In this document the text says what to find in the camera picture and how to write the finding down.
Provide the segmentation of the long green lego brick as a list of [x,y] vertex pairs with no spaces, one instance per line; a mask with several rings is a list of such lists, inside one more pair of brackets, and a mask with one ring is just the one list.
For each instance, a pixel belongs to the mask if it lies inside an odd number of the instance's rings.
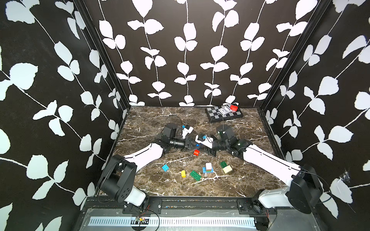
[[201,175],[199,175],[196,171],[191,171],[191,173],[190,173],[190,176],[193,178],[193,179],[195,179],[196,181],[200,181],[201,180],[201,178],[202,178],[202,176]]

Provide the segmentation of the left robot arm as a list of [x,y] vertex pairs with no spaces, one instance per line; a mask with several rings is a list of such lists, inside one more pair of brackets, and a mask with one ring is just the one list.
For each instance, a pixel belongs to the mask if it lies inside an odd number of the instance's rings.
[[147,205],[148,196],[134,187],[136,173],[147,164],[157,160],[172,148],[194,151],[200,145],[189,135],[193,127],[182,126],[182,134],[177,135],[178,126],[168,123],[158,136],[145,148],[126,155],[114,155],[106,164],[98,181],[98,190],[104,192],[118,203],[129,203],[137,207]]

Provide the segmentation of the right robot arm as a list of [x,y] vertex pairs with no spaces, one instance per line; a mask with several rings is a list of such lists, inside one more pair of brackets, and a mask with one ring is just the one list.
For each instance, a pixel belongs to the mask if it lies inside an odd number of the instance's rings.
[[285,186],[280,189],[262,190],[257,193],[260,208],[294,208],[310,214],[323,194],[319,177],[313,167],[299,166],[270,154],[251,141],[238,139],[230,126],[216,129],[219,138],[199,134],[195,141],[206,147],[211,154],[226,151],[234,157],[252,163],[277,177]]

